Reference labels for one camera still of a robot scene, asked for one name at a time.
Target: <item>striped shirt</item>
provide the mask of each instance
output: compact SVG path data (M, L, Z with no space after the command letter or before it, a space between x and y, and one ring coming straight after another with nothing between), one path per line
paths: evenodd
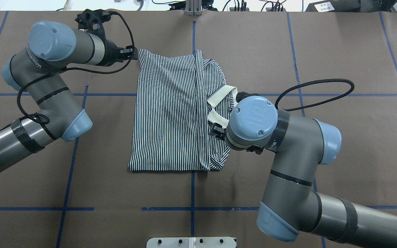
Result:
M210 136L206 99L225 85L214 59L202 52L168 58L139 51L140 75L132 140L131 171L221 170L230 148ZM228 94L215 111L228 119Z

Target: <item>light blue cap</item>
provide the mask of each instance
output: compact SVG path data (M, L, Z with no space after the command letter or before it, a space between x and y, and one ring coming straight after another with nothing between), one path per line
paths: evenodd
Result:
M39 21L29 33L29 47L43 60L61 61L74 51L76 35L61 22Z
M336 159L336 155L341 149L341 133L335 126L318 121L317 119L314 120L318 122L324 140L324 154L320 164L328 165Z
M277 122L277 109L271 101L260 96L241 100L229 119L233 133L248 141L266 138L277 127Z
M293 242L299 231L278 216L262 201L258 211L257 226L262 232L284 242Z
M2 70L3 79L9 86L11 86L16 91L19 91L21 87L16 83L16 81L13 78L13 75L10 72L10 63L11 63L11 59L7 61L7 63L5 63L5 65L3 66L3 70Z
M70 142L90 130L91 127L93 127L93 122L85 110L82 110L62 134L62 139Z

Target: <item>white sticker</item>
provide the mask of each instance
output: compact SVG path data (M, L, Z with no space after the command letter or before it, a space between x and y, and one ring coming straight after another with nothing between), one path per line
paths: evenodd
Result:
M328 12L335 10L330 2L315 4L315 8L318 12Z

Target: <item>metal bracket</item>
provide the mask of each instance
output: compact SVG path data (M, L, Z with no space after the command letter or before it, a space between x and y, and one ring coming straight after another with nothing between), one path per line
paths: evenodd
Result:
M146 248L236 248L236 240L232 237L150 238Z
M185 14L187 16L200 16L202 12L202 0L186 0Z

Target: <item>white mounting plate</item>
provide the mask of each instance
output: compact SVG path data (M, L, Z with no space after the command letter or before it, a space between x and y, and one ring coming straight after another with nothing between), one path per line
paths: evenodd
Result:
M237 248L235 240L231 237L150 238L146 248Z

